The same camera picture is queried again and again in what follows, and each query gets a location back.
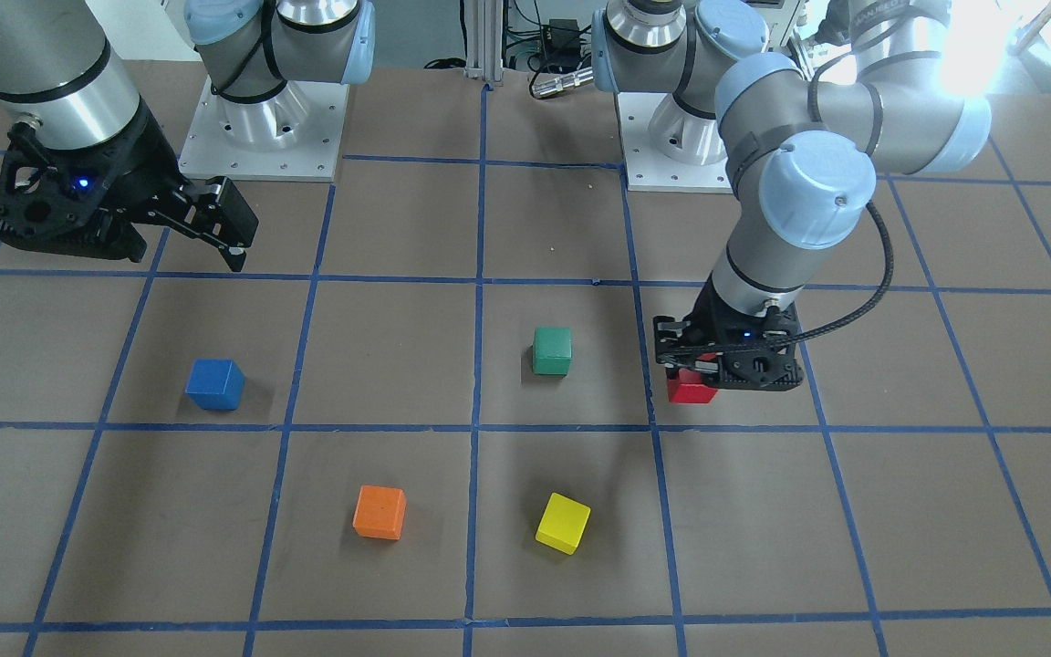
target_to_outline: green cube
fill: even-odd
[[[565,326],[538,326],[534,329],[534,374],[565,377],[575,356],[571,329]]]

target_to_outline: cube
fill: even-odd
[[[566,554],[575,553],[583,540],[586,520],[592,516],[592,508],[572,500],[569,496],[550,494],[550,502],[542,513],[535,539],[541,545]]]
[[[667,401],[672,404],[707,404],[716,396],[716,388],[704,384],[700,371],[679,370],[667,375]]]
[[[369,539],[399,540],[405,529],[405,509],[408,509],[408,498],[404,490],[359,487],[351,527],[359,536]]]
[[[233,361],[198,358],[189,371],[184,394],[206,411],[234,411],[242,403],[246,375]]]
[[[571,329],[565,326],[538,326],[534,329],[534,374],[565,377],[575,356]]]

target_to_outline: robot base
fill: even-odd
[[[181,173],[193,179],[227,176],[234,180],[333,183],[349,86],[326,82],[291,84],[296,84],[310,101],[303,139],[281,150],[250,150],[226,136],[221,108],[209,93],[209,79],[205,79],[189,136],[181,149]]]
[[[730,194],[724,170],[727,158],[713,165],[694,166],[673,161],[652,142],[647,132],[655,109],[667,94],[618,94],[619,134],[626,162],[626,188],[634,191],[687,191]]]

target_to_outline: yellow cube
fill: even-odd
[[[537,527],[537,541],[566,554],[578,550],[583,540],[586,520],[592,516],[592,508],[576,502],[560,494],[550,494],[550,502],[542,513],[542,523]]]

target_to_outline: orange cube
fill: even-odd
[[[405,528],[406,507],[408,498],[404,490],[359,487],[351,527],[359,536],[369,539],[399,540],[399,532]]]

